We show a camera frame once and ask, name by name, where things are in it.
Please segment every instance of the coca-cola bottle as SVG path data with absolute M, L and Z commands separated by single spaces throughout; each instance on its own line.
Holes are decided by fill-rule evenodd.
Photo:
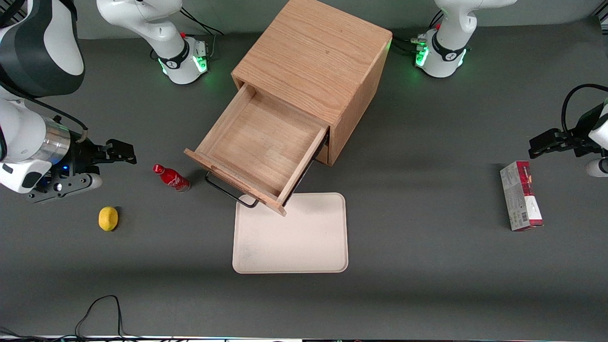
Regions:
M 182 177 L 173 169 L 166 169 L 160 164 L 154 165 L 152 168 L 157 175 L 161 176 L 163 183 L 174 188 L 179 192 L 186 192 L 190 189 L 190 182 Z

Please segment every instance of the white tray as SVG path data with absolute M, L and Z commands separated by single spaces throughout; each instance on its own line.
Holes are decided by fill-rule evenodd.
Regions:
M 248 195 L 241 200 L 251 202 Z M 237 203 L 232 268 L 238 273 L 338 273 L 348 266 L 346 202 L 338 193 L 294 194 L 287 216 Z

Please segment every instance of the cardboard box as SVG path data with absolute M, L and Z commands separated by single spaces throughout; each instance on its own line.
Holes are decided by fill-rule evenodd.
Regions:
M 541 211 L 532 191 L 529 161 L 516 161 L 500 171 L 512 231 L 543 226 Z

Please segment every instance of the bottle cap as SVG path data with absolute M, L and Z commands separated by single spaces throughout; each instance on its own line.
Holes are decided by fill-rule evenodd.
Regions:
M 160 164 L 156 164 L 154 165 L 154 167 L 152 168 L 152 170 L 154 171 L 154 173 L 156 173 L 157 175 L 162 174 L 163 172 L 165 172 L 165 168 L 160 165 Z

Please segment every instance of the open drawer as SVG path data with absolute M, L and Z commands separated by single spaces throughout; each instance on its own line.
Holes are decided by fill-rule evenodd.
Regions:
M 184 153 L 285 216 L 285 203 L 327 131 L 320 120 L 244 84 L 199 147 Z

